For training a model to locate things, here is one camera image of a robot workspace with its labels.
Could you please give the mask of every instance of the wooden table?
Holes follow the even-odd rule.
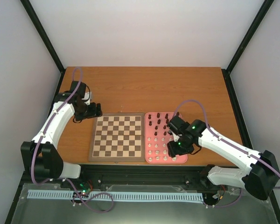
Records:
[[[69,89],[74,67],[68,67],[60,92]],[[221,134],[241,143],[237,124],[220,68],[173,67],[83,67],[83,82],[92,93],[93,102],[101,103],[107,112],[169,112],[186,99],[200,101],[207,112],[209,123]],[[187,103],[179,110],[191,123],[203,119],[200,107]],[[93,119],[80,124],[68,122],[58,143],[62,159],[72,163],[115,164],[89,162]],[[118,162],[128,165],[149,165],[147,162]],[[189,155],[188,166],[233,165],[220,155],[203,148]]]

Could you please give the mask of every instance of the wooden chessboard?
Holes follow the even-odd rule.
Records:
[[[103,114],[92,133],[89,161],[145,161],[143,113]]]

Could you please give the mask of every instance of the white wall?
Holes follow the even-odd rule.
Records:
[[[20,146],[41,128],[59,72],[19,0],[0,0],[0,224],[19,184]]]
[[[231,74],[254,149],[280,168],[280,0],[273,3]],[[280,206],[280,190],[274,191]]]
[[[65,66],[226,68],[263,0],[31,0]]]

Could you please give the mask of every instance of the purple cable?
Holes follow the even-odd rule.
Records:
[[[72,96],[76,93],[76,91],[77,91],[78,88],[79,88],[79,85],[80,85],[80,83],[81,83],[81,81],[82,81],[82,77],[83,77],[83,72],[82,72],[82,69],[81,69],[80,67],[76,67],[76,68],[73,70],[72,80],[74,80],[74,75],[75,75],[75,72],[76,72],[77,69],[80,69],[80,79],[79,79],[79,82],[78,82],[76,88],[74,89],[74,91],[70,94],[70,96],[60,105],[60,107],[58,107],[58,108],[56,109],[56,112],[59,112],[59,111],[61,110],[61,108],[62,108],[65,104],[67,104],[67,102],[72,98]],[[42,132],[44,135],[46,134],[46,132],[47,132],[47,130],[48,130],[48,128],[49,128],[49,126],[50,126],[52,120],[53,120],[54,117],[56,116],[56,114],[57,114],[57,113],[53,113],[52,116],[50,117],[50,119],[48,120],[48,122],[47,122],[47,124],[46,124],[46,126],[45,126],[45,128],[43,129],[43,132]],[[42,142],[42,139],[43,139],[43,136],[41,136],[41,137],[39,138],[39,140],[38,140],[38,142],[37,142],[37,144],[36,144],[36,146],[35,146],[35,150],[34,150],[34,153],[33,153],[33,156],[32,156],[32,162],[31,162],[31,179],[32,179],[32,182],[33,182],[35,185],[37,185],[37,186],[41,186],[42,184],[44,184],[45,182],[47,182],[47,181],[49,180],[49,178],[48,178],[48,179],[42,181],[41,183],[38,183],[38,182],[36,182],[35,176],[34,176],[34,167],[35,167],[36,155],[37,155],[37,151],[38,151],[39,145],[40,145],[41,142]]]
[[[197,100],[195,100],[195,99],[188,99],[188,100],[183,101],[181,104],[179,104],[178,107],[177,107],[177,109],[174,111],[173,116],[175,116],[176,113],[178,112],[179,108],[180,108],[183,104],[185,104],[185,103],[187,103],[187,102],[195,102],[195,103],[197,103],[197,104],[200,105],[200,107],[201,107],[201,109],[202,109],[202,111],[203,111],[204,120],[205,120],[205,124],[206,124],[207,129],[208,129],[209,132],[212,133],[215,137],[219,138],[219,136],[218,136],[216,133],[214,133],[214,132],[211,130],[211,128],[210,128],[210,125],[209,125],[209,123],[208,123],[208,121],[207,121],[206,111],[205,111],[204,106],[203,106],[199,101],[197,101]],[[243,149],[241,149],[241,148],[239,148],[239,147],[233,145],[232,143],[226,141],[225,139],[221,138],[221,141],[224,142],[224,143],[226,143],[227,145],[229,145],[229,146],[231,146],[231,147],[237,149],[238,151],[240,151],[240,152],[242,152],[242,153],[248,155],[248,152],[246,152],[245,150],[243,150]],[[277,170],[275,170],[272,166],[270,166],[269,164],[267,164],[265,161],[263,161],[262,159],[256,157],[256,156],[253,155],[253,154],[251,154],[250,157],[252,157],[252,158],[256,159],[257,161],[261,162],[262,164],[264,164],[266,167],[268,167],[271,171],[273,171],[273,172],[280,178],[280,173],[279,173]]]
[[[87,201],[84,201],[84,200],[82,199],[82,197],[80,196],[79,192],[77,191],[77,189],[76,189],[75,185],[73,184],[73,182],[72,182],[70,179],[67,179],[67,178],[66,178],[66,180],[71,184],[71,186],[73,187],[73,189],[74,189],[75,193],[77,194],[77,197],[80,199],[80,201],[81,201],[88,209],[90,209],[91,211],[94,211],[94,212],[96,212],[96,213],[106,213],[106,212],[109,212],[109,211],[111,211],[111,210],[113,209],[113,207],[114,207],[114,199],[113,199],[112,195],[110,195],[110,194],[108,194],[108,193],[106,193],[106,192],[101,192],[101,193],[98,193],[98,194],[92,196],[92,197],[89,198]],[[112,202],[110,208],[108,208],[107,210],[104,210],[104,211],[100,211],[100,210],[96,210],[96,209],[93,209],[92,207],[89,207],[89,206],[88,206],[87,202],[91,201],[93,198],[98,197],[99,195],[107,195],[107,196],[110,197],[111,202]]]
[[[239,193],[238,198],[237,198],[234,202],[231,202],[231,203],[226,204],[226,205],[214,206],[214,208],[216,208],[216,209],[222,209],[222,208],[226,208],[226,207],[229,207],[229,206],[231,206],[231,205],[234,205],[235,203],[237,203],[237,202],[241,199],[242,196],[243,196],[243,190],[241,189],[241,192]]]

